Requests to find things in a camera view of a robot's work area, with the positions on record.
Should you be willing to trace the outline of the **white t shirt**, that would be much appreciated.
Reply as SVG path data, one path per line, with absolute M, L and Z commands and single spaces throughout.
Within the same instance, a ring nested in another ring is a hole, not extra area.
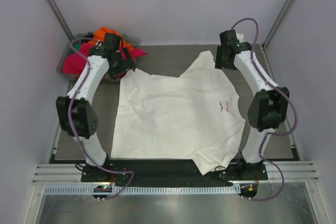
M 226 168 L 245 127 L 238 99 L 210 51 L 179 77 L 130 71 L 120 82 L 111 156 L 190 159 L 201 174 Z

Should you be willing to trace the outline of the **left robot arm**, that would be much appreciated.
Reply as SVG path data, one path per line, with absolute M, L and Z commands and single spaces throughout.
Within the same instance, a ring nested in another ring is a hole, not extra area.
M 134 70 L 135 62 L 127 48 L 109 49 L 102 56 L 85 57 L 81 52 L 78 54 L 86 61 L 86 66 L 67 95 L 56 100 L 61 129 L 80 145 L 86 158 L 86 167 L 94 168 L 93 174 L 98 180 L 105 182 L 111 174 L 129 175 L 129 180 L 132 180 L 134 172 L 112 171 L 109 166 L 109 158 L 97 136 L 99 120 L 91 104 L 100 81 L 109 69 L 120 75 Z

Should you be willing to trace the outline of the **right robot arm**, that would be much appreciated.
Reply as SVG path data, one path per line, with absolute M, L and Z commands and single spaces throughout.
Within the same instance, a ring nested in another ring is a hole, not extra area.
M 247 42 L 228 42 L 217 47 L 215 67 L 239 70 L 253 99 L 247 112 L 250 132 L 241 157 L 225 176 L 254 180 L 265 176 L 263 154 L 266 145 L 287 115 L 289 90 L 280 88 L 263 69 Z

